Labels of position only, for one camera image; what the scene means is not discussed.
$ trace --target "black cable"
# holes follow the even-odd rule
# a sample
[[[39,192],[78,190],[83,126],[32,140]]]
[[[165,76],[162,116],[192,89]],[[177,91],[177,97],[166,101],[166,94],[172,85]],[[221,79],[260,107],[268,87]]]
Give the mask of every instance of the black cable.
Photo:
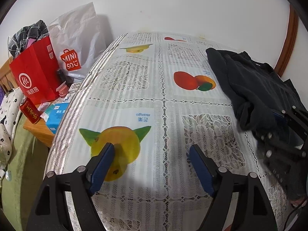
[[[307,198],[305,197],[305,198],[303,199],[303,201],[301,202],[301,204],[299,204],[296,208],[294,208],[294,209],[291,211],[291,213],[288,215],[288,217],[287,217],[287,219],[286,219],[286,221],[285,221],[285,225],[284,225],[284,227],[283,227],[283,231],[285,231],[285,228],[286,228],[286,226],[287,226],[287,222],[288,222],[290,216],[291,216],[296,210],[298,210],[298,209],[304,204],[304,202],[305,202],[306,200],[307,200]]]

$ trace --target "green bed sheet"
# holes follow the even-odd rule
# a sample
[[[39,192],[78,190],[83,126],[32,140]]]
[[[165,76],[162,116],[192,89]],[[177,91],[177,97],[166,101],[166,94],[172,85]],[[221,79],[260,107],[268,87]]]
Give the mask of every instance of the green bed sheet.
[[[8,164],[12,180],[3,180],[3,212],[16,231],[26,230],[32,203],[42,183],[48,156],[46,145],[23,128],[26,117],[18,123],[13,155]]]

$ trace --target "table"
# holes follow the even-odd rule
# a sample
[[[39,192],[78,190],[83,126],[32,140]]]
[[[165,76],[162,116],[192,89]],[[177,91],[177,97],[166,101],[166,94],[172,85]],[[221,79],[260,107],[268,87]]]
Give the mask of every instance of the table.
[[[37,139],[44,143],[47,147],[51,147],[54,139],[54,134],[46,126],[44,119],[40,119],[37,124],[32,124],[28,119],[26,120],[23,128],[30,131]]]

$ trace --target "hi logo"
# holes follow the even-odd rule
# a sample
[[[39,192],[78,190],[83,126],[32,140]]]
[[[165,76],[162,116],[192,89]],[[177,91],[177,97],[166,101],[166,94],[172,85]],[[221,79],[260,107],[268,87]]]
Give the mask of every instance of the hi logo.
[[[63,50],[63,55],[60,56],[61,60],[65,62],[67,71],[81,69],[77,52],[73,50]]]
[[[32,81],[26,73],[19,74],[19,81],[20,81],[20,84],[24,86],[26,89],[29,89],[32,86]]]

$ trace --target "can top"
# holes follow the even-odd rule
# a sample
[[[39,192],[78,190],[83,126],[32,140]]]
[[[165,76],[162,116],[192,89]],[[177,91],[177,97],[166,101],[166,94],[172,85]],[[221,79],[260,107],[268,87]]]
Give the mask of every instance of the can top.
[[[27,97],[26,96],[24,96],[22,99],[21,99],[21,102],[20,102],[20,106],[22,105],[22,104],[24,104],[24,102],[26,101],[26,99],[27,99]]]

